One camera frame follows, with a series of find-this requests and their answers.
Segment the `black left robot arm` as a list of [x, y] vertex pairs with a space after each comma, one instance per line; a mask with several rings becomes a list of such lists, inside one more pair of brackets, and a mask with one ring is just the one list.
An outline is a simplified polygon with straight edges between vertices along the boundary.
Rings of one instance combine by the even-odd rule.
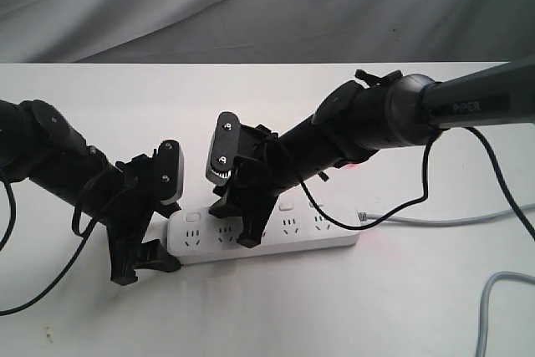
[[112, 282], [135, 283], [139, 269], [181, 269], [160, 240], [144, 240], [154, 214], [179, 211], [184, 156], [176, 140], [163, 140], [151, 156], [111, 164], [52, 105], [1, 103], [1, 168], [9, 182], [29, 179], [105, 226]]

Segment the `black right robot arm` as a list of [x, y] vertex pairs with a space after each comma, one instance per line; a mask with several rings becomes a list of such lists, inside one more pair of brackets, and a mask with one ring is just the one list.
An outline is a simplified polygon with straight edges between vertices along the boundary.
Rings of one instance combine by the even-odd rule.
[[533, 58], [447, 81], [398, 70], [379, 77], [360, 69], [283, 134], [222, 112], [206, 161], [206, 178], [217, 196], [209, 213], [240, 218], [237, 241], [253, 248], [280, 195], [328, 168], [364, 163], [383, 149], [430, 151], [454, 128], [478, 135], [483, 126], [533, 120]]

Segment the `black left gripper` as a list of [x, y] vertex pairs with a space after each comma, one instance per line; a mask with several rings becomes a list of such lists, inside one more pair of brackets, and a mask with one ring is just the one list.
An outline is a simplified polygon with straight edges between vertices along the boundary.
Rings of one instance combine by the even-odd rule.
[[84, 184], [74, 204], [71, 230], [76, 236], [87, 240], [97, 223], [105, 226], [110, 280], [121, 286], [135, 283], [139, 269], [181, 269], [179, 259], [159, 239], [144, 240], [154, 213], [169, 219], [181, 210], [177, 202], [161, 205], [156, 199], [153, 155], [102, 167]]

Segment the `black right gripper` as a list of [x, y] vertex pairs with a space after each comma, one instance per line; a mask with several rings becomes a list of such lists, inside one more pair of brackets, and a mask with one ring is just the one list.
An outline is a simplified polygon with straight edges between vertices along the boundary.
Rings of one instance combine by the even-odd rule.
[[241, 124], [232, 174], [224, 186], [213, 189], [219, 199], [208, 212], [216, 218], [242, 217], [237, 243], [244, 247], [261, 244], [264, 229], [283, 192], [298, 184], [278, 134], [263, 125]]

